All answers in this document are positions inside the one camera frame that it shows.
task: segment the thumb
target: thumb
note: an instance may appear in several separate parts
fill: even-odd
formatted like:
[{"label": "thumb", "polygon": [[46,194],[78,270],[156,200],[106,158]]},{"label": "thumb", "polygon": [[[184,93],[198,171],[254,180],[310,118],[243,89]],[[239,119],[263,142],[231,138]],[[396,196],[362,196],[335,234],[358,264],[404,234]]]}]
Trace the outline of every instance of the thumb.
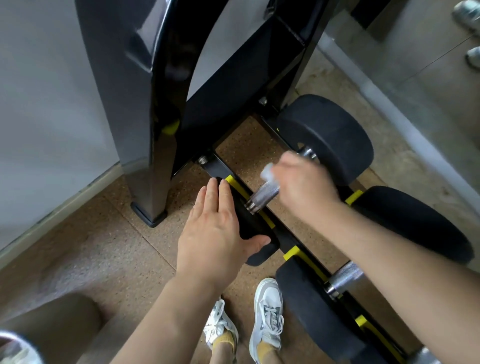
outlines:
[{"label": "thumb", "polygon": [[258,253],[265,245],[269,244],[272,241],[269,236],[266,235],[255,235],[250,239],[245,240],[246,245],[245,252],[247,253],[247,258],[255,253]]}]

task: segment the dumbbell handle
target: dumbbell handle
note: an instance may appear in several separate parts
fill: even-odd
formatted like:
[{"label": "dumbbell handle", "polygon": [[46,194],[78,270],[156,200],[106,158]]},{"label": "dumbbell handle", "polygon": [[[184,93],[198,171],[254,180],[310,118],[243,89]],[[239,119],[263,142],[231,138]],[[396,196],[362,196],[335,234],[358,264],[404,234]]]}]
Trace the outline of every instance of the dumbbell handle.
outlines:
[{"label": "dumbbell handle", "polygon": [[[302,157],[307,157],[314,159],[317,155],[315,152],[307,146],[303,146],[299,151]],[[266,176],[269,174],[269,169],[271,164],[268,164],[262,171],[261,176],[267,180],[254,194],[250,196],[250,199],[245,204],[247,210],[252,214],[256,214],[262,208],[267,206],[267,204],[274,199],[278,192],[280,191],[280,186],[277,181],[272,176]]]},{"label": "dumbbell handle", "polygon": [[361,277],[363,277],[363,271],[354,262],[349,261],[330,277],[325,284],[325,291],[330,297],[336,298],[348,291]]}]

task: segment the left hand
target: left hand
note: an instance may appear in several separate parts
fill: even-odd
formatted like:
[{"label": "left hand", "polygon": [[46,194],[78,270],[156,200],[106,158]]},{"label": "left hand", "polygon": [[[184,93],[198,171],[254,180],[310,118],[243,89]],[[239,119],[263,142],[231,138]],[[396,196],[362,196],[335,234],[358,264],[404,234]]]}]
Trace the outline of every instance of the left hand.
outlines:
[{"label": "left hand", "polygon": [[202,187],[179,238],[177,275],[213,285],[217,295],[235,279],[248,257],[270,243],[265,235],[243,240],[230,185],[215,178]]}]

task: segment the forearm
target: forearm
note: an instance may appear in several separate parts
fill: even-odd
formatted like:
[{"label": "forearm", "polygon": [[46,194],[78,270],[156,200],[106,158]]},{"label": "forearm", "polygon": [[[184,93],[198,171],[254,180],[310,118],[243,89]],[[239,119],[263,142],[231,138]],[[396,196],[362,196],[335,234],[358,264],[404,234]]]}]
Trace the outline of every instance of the forearm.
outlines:
[{"label": "forearm", "polygon": [[217,298],[195,277],[174,277],[111,364],[189,363]]},{"label": "forearm", "polygon": [[479,275],[368,220],[333,206],[312,225],[357,263],[443,363],[480,357]]}]

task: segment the right hand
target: right hand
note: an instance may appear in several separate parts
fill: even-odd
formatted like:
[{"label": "right hand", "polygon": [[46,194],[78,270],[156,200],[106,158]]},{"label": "right hand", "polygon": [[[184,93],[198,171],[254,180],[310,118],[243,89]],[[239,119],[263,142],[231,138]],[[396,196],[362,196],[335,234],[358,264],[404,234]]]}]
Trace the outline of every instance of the right hand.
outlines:
[{"label": "right hand", "polygon": [[298,218],[313,225],[319,214],[342,205],[326,168],[288,151],[272,167],[280,184],[280,201]]}]

